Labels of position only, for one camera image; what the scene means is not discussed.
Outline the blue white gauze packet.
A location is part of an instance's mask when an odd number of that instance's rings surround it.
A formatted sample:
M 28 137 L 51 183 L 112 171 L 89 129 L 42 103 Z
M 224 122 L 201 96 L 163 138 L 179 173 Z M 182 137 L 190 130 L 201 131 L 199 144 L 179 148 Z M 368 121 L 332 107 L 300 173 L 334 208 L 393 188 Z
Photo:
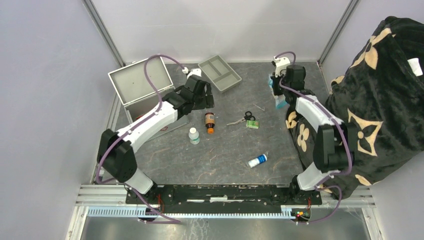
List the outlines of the blue white gauze packet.
M 275 99 L 275 108 L 281 109 L 283 107 L 285 107 L 286 105 L 288 105 L 288 103 L 286 102 L 286 98 L 284 95 L 275 95 L 274 94 L 274 89 L 273 89 L 273 80 L 271 79 L 271 74 L 268 75 L 268 86 L 271 90 L 272 96 Z

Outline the brown medicine bottle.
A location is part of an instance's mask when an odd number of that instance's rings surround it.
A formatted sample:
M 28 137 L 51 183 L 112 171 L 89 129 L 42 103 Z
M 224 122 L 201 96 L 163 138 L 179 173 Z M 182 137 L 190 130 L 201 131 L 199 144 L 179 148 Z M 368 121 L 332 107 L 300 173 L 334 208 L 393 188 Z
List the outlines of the brown medicine bottle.
M 205 113 L 205 127 L 208 134 L 214 133 L 215 127 L 215 114 L 212 112 Z

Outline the grey divider tray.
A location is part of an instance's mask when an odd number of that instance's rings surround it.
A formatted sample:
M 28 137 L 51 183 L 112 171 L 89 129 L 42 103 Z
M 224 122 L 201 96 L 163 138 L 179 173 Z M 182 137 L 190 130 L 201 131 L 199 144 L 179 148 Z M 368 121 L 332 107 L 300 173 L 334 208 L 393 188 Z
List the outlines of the grey divider tray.
M 220 55 L 200 62 L 198 67 L 220 93 L 228 91 L 242 81 L 242 78 Z

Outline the clear white plastic bottle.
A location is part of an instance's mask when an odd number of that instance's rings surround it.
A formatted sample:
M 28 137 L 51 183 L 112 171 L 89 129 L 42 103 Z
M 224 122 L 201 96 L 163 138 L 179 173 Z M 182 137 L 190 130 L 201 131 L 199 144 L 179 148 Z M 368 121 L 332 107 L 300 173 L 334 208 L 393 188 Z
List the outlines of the clear white plastic bottle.
M 189 137 L 190 143 L 193 145 L 197 145 L 200 142 L 200 135 L 195 127 L 191 127 L 189 129 L 188 137 Z

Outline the green small box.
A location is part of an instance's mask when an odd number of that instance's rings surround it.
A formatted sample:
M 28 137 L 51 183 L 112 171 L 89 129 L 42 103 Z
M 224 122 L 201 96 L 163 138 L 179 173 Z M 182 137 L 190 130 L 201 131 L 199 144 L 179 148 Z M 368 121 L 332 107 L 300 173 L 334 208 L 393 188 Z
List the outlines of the green small box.
M 259 129 L 260 123 L 257 120 L 247 120 L 246 127 L 249 129 Z

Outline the grey metal case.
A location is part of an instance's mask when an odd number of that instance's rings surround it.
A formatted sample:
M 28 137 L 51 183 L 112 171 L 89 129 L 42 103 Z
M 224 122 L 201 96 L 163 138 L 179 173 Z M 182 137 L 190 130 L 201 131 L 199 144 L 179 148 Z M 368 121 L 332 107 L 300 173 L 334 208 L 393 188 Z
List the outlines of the grey metal case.
M 158 104 L 157 94 L 144 73 L 146 61 L 143 59 L 133 62 L 108 73 L 129 123 L 135 122 Z M 175 90 L 162 57 L 150 60 L 146 70 L 150 81 L 162 97 Z

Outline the white blue small bottle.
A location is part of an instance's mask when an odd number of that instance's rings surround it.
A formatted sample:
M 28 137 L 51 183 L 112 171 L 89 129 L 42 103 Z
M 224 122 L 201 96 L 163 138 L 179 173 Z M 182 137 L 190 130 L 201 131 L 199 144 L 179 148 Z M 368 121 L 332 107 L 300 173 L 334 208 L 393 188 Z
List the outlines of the white blue small bottle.
M 250 168 L 254 168 L 254 167 L 256 167 L 256 166 L 258 166 L 258 165 L 260 165 L 260 164 L 262 164 L 266 161 L 267 161 L 267 156 L 265 154 L 261 154 L 261 155 L 257 156 L 256 158 L 248 161 L 247 165 Z

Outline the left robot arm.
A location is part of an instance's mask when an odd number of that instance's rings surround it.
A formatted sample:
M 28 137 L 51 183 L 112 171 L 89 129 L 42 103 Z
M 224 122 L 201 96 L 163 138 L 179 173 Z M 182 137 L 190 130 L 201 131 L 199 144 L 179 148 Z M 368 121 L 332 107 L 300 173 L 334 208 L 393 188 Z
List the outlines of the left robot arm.
M 98 149 L 97 169 L 104 169 L 119 183 L 138 192 L 145 204 L 157 198 L 155 182 L 142 172 L 135 153 L 153 135 L 194 110 L 215 106 L 212 86 L 197 75 L 187 77 L 185 85 L 159 98 L 158 104 L 132 124 L 117 131 L 106 129 Z

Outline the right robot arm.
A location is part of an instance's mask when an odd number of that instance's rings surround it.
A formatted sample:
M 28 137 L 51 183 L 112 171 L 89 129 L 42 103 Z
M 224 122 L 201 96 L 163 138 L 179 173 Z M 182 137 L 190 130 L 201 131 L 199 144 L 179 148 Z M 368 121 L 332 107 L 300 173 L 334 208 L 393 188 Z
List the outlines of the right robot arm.
M 314 95 L 305 89 L 306 69 L 297 64 L 276 65 L 271 75 L 273 93 L 283 95 L 295 112 L 303 116 L 316 133 L 312 163 L 295 180 L 289 189 L 289 199 L 302 204 L 309 191 L 336 175 L 351 173 L 356 154 L 356 127 L 345 123 L 327 110 Z

